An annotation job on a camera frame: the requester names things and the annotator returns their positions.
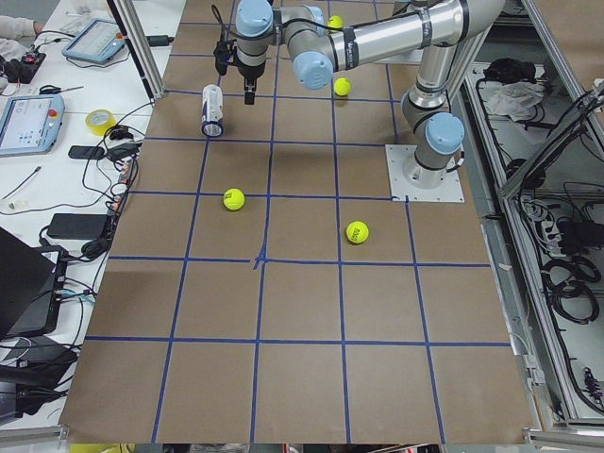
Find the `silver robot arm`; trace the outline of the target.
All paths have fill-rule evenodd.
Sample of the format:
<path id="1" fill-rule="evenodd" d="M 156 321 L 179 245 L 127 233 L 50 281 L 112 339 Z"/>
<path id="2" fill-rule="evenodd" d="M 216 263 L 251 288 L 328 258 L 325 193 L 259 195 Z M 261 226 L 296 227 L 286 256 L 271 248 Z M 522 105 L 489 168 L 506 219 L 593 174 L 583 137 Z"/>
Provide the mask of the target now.
<path id="1" fill-rule="evenodd" d="M 271 45 L 286 46 L 294 74 L 308 90 L 325 87 L 339 72 L 419 53 L 415 82 L 401 100 L 417 142 L 403 173 L 411 185 L 432 189 L 445 179 L 464 138 L 461 120 L 445 105 L 450 78 L 468 66 L 457 57 L 457 48 L 487 32 L 503 6 L 501 1 L 414 1 L 388 18 L 327 32 L 319 8 L 242 1 L 231 34 L 236 40 L 234 63 L 244 78 L 245 101 L 251 104 Z"/>

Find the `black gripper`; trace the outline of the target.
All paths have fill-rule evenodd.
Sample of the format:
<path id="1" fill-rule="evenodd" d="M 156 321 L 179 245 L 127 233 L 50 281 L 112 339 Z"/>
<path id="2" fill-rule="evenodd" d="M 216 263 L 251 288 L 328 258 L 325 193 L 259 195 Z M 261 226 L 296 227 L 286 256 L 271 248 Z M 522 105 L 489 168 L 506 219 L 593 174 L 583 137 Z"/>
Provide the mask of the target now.
<path id="1" fill-rule="evenodd" d="M 265 70 L 267 41 L 237 40 L 238 69 L 244 77 L 244 103 L 254 105 L 257 90 L 257 78 Z"/>

